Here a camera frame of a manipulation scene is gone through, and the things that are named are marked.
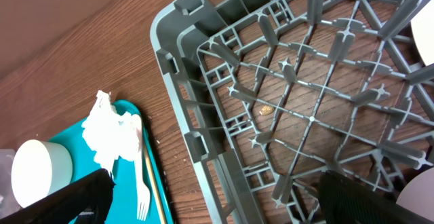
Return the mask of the white napkin top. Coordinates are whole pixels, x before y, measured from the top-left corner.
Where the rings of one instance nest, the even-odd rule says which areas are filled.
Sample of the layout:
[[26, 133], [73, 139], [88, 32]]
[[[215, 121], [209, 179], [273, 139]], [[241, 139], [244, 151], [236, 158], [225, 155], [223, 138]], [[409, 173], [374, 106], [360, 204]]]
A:
[[111, 95], [99, 90], [90, 114], [82, 123], [82, 137], [95, 151], [94, 161], [112, 173], [115, 161], [120, 157], [133, 162], [142, 146], [139, 115], [125, 112], [118, 114], [111, 103]]

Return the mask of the large white plate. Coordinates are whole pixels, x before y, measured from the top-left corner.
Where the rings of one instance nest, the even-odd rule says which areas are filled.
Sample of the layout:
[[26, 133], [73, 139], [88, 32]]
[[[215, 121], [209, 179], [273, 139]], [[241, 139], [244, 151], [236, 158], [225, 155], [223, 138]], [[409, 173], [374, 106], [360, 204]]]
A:
[[416, 48], [426, 66], [433, 64], [433, 0], [412, 19], [412, 34]]

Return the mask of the wooden chopstick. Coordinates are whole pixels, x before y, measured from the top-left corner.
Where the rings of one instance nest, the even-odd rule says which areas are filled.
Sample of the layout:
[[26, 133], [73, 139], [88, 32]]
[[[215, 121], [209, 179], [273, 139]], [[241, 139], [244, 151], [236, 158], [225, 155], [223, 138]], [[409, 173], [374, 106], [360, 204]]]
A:
[[144, 146], [143, 146], [143, 154], [144, 154], [144, 159], [145, 159], [145, 162], [146, 162], [146, 169], [147, 169], [147, 172], [148, 172], [148, 175], [149, 175], [149, 181], [150, 181], [150, 184], [151, 184], [151, 187], [152, 187], [152, 190], [153, 190], [153, 195], [155, 196], [155, 203], [156, 203], [156, 206], [157, 206], [157, 212], [159, 214], [160, 223], [161, 224], [167, 224], [167, 220], [166, 220], [166, 217], [165, 217], [165, 212], [164, 212], [164, 209], [163, 209], [163, 204], [162, 204], [162, 201], [161, 201], [161, 198], [160, 198], [159, 189], [158, 189], [157, 181], [156, 181], [156, 178], [155, 178], [155, 173], [154, 173], [154, 170], [153, 170], [153, 165], [152, 165], [152, 162], [151, 162], [151, 157], [150, 157], [150, 153], [149, 153], [148, 144], [149, 143], [148, 143], [147, 139], [145, 139]]

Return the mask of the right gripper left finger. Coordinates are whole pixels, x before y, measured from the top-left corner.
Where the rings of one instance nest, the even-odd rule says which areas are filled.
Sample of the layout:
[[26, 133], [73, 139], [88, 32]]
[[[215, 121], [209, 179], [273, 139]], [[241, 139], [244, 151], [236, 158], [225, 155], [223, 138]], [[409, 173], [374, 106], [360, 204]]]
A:
[[2, 223], [104, 223], [115, 183], [101, 168], [1, 219]]

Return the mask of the white bowl with peanuts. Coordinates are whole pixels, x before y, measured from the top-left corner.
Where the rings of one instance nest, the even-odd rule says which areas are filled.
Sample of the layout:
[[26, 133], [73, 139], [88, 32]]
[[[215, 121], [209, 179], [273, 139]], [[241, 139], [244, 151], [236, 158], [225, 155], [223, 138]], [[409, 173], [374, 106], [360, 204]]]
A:
[[15, 199], [23, 208], [66, 187], [73, 176], [73, 162], [66, 147], [31, 139], [16, 152], [11, 182]]

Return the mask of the pink bowl with food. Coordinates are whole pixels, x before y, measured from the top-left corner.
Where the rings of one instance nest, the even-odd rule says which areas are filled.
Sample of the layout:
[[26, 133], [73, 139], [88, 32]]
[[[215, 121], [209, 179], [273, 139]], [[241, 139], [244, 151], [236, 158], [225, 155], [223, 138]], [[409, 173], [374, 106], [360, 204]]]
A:
[[434, 215], [433, 168], [425, 170], [412, 179], [399, 194], [396, 201], [404, 207], [430, 221]]

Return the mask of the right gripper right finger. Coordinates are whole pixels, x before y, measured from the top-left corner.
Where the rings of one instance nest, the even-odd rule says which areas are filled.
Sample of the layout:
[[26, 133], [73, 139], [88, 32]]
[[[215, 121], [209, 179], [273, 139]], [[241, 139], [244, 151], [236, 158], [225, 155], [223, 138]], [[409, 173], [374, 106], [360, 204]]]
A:
[[322, 174], [318, 194], [327, 224], [433, 224], [336, 171]]

